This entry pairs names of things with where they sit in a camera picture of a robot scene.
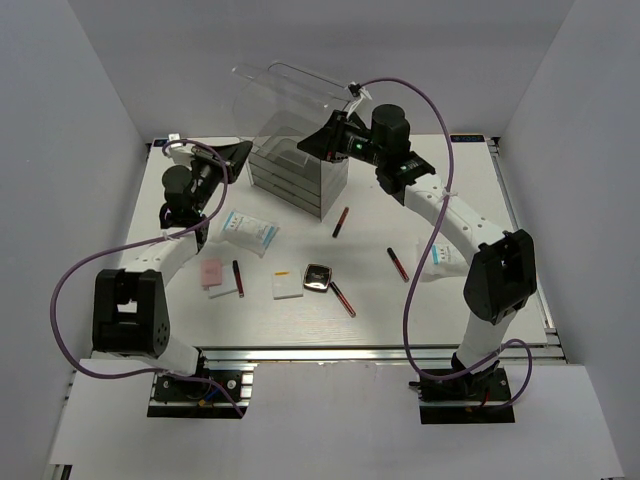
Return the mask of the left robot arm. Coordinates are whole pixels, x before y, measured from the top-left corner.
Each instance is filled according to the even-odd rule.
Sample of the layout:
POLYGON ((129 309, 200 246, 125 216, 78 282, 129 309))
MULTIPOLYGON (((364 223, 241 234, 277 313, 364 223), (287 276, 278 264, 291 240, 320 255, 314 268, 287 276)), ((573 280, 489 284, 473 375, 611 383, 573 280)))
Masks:
POLYGON ((209 392, 212 377, 198 366, 199 349, 171 333, 165 288, 204 247, 205 207, 218 186, 237 180, 252 147, 250 141, 214 147, 189 140, 165 144, 162 152, 174 164, 161 177, 163 236, 124 267, 101 271, 95 281, 93 349, 177 374, 177 387, 191 399, 209 392))

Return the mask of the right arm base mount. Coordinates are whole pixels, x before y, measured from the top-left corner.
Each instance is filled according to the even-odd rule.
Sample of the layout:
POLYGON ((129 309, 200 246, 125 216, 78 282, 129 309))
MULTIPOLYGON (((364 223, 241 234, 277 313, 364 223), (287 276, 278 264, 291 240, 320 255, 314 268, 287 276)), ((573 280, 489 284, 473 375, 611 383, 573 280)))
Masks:
POLYGON ((512 394, 504 368, 476 375, 473 380, 409 382, 418 394, 423 425, 513 424, 512 394))

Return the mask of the clear acrylic drawer organizer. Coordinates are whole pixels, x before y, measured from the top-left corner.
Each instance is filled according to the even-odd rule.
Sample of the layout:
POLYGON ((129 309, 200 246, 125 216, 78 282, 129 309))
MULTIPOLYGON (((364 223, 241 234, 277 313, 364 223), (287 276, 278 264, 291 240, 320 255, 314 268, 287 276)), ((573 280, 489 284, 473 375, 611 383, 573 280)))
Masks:
POLYGON ((284 62, 238 64, 232 75, 239 83, 232 107, 236 134, 253 143, 251 184, 323 219, 347 184, 349 162, 322 162, 298 143, 333 111, 346 109, 351 95, 345 83, 284 62))

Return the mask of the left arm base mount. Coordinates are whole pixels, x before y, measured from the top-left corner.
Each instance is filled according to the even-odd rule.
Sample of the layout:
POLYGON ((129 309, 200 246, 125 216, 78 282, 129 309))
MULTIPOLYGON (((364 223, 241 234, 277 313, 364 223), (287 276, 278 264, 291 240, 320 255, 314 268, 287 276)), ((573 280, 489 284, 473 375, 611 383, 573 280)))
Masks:
MULTIPOLYGON (((222 386, 245 413, 251 398, 253 370, 253 367, 232 366, 205 368, 203 373, 222 386)), ((154 378, 147 416, 162 419, 240 419, 232 403, 217 386, 169 376, 154 378)))

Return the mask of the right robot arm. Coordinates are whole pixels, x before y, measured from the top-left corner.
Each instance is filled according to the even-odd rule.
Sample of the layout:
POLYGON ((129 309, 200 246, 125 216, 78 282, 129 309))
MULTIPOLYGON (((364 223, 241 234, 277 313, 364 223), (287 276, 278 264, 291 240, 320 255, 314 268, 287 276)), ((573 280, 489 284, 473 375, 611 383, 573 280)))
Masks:
POLYGON ((508 232, 477 213, 452 191, 435 168, 412 151, 410 125, 402 108, 376 107, 369 125, 356 114, 334 111, 299 150, 338 163, 353 158, 374 166, 380 187, 428 221, 469 266, 463 296, 470 310, 462 342, 445 375, 453 390, 472 399, 488 385, 486 370, 509 346, 505 334, 537 290, 534 243, 524 230, 508 232))

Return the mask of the white cotton pad pack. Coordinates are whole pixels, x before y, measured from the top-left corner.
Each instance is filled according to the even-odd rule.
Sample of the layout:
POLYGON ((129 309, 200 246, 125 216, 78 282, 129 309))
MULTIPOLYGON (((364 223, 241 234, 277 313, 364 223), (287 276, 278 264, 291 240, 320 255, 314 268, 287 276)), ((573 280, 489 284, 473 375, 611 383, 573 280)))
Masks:
POLYGON ((421 270, 420 281, 433 282, 444 278, 466 277, 469 264, 450 243, 434 243, 421 270))
POLYGON ((279 231, 279 225, 233 209, 220 232, 222 240, 262 258, 279 231))

